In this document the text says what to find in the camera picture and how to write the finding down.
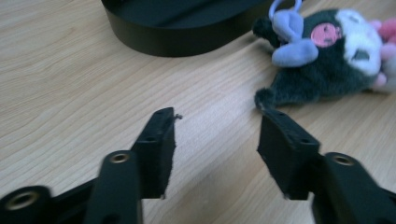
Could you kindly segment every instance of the table surface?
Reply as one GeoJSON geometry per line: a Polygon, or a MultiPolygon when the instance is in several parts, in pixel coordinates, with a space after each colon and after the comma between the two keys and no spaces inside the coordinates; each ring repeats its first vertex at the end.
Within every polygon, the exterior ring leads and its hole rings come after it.
{"type": "MultiPolygon", "coordinates": [[[[306,0],[302,13],[353,7],[395,16],[394,0],[306,0]]],[[[276,68],[251,32],[207,54],[160,58],[125,47],[99,0],[0,2],[0,195],[31,185],[54,195],[98,174],[151,114],[173,106],[177,150],[167,198],[144,200],[146,223],[313,223],[310,202],[283,199],[256,152],[255,91],[276,68]]],[[[361,161],[396,191],[396,94],[359,93],[279,108],[321,153],[361,161]]]]}

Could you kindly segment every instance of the plush ear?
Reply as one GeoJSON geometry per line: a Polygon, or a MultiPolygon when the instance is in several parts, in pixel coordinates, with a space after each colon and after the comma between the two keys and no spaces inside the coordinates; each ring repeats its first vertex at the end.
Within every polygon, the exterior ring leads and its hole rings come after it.
{"type": "Polygon", "coordinates": [[[254,35],[268,40],[274,48],[279,48],[280,41],[273,30],[273,25],[269,18],[263,17],[257,19],[253,23],[252,30],[254,35]]]}
{"type": "Polygon", "coordinates": [[[272,63],[279,67],[300,67],[312,63],[317,57],[317,46],[311,39],[305,38],[277,49],[272,56],[272,63]]]}
{"type": "Polygon", "coordinates": [[[295,11],[279,10],[273,17],[273,29],[280,39],[295,42],[302,38],[304,19],[295,11]]]}

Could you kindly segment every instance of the screw hole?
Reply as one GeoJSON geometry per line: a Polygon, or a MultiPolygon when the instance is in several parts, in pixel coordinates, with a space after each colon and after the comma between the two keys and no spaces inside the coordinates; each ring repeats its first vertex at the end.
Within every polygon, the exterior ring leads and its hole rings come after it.
{"type": "Polygon", "coordinates": [[[308,139],[302,139],[301,140],[301,143],[303,143],[303,144],[309,144],[309,143],[311,143],[308,139]]]}
{"type": "Polygon", "coordinates": [[[155,141],[155,137],[147,137],[146,141],[148,142],[154,142],[155,141]]]}
{"type": "Polygon", "coordinates": [[[8,201],[6,204],[6,209],[13,211],[18,210],[24,207],[27,207],[37,201],[38,193],[34,191],[27,191],[17,196],[13,197],[11,200],[8,201]]]}
{"type": "Polygon", "coordinates": [[[120,153],[111,157],[110,161],[113,163],[122,163],[128,161],[129,156],[128,154],[120,153]]]}
{"type": "Polygon", "coordinates": [[[120,216],[116,214],[108,215],[102,220],[102,224],[117,224],[120,222],[120,216]]]}
{"type": "Polygon", "coordinates": [[[352,166],[354,164],[352,160],[344,156],[334,156],[332,159],[341,165],[352,166]]]}

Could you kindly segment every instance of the black plastic part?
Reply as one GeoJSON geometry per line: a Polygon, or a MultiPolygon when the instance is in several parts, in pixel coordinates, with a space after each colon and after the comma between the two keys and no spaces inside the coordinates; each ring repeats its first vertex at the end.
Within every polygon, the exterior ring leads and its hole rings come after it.
{"type": "Polygon", "coordinates": [[[95,180],[88,181],[74,189],[55,197],[54,210],[56,211],[56,223],[76,224],[82,223],[91,197],[95,180]]]}
{"type": "MultiPolygon", "coordinates": [[[[137,51],[185,57],[248,32],[273,0],[102,0],[117,38],[137,51]]],[[[286,0],[282,7],[291,7],[286,0]]]]}
{"type": "MultiPolygon", "coordinates": [[[[314,203],[314,206],[327,204],[336,220],[331,223],[396,223],[396,206],[392,194],[381,189],[361,164],[341,153],[331,152],[324,156],[321,186],[327,195],[327,202],[314,203]]],[[[315,220],[326,220],[329,214],[314,213],[315,220]]]]}
{"type": "Polygon", "coordinates": [[[158,110],[131,148],[139,161],[142,198],[161,198],[165,194],[176,147],[175,119],[172,107],[158,110]]]}
{"type": "Polygon", "coordinates": [[[310,163],[319,157],[320,143],[294,120],[277,110],[265,110],[258,151],[285,197],[306,200],[311,188],[310,163]]]}
{"type": "Polygon", "coordinates": [[[85,224],[143,223],[136,155],[129,150],[107,155],[95,181],[85,224]]]}
{"type": "Polygon", "coordinates": [[[2,224],[48,224],[54,220],[51,213],[50,190],[42,186],[17,189],[0,201],[2,224]]]}

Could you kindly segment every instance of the kuromi plush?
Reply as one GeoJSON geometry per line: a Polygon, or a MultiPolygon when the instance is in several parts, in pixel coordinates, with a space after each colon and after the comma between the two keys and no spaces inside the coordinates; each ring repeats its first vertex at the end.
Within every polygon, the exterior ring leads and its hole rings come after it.
{"type": "Polygon", "coordinates": [[[268,40],[276,51],[282,49],[283,56],[277,54],[276,61],[284,60],[271,86],[256,92],[259,109],[341,97],[378,82],[382,40],[358,11],[327,9],[308,16],[298,28],[300,36],[291,42],[279,38],[273,22],[264,17],[253,25],[256,36],[268,40]]]}

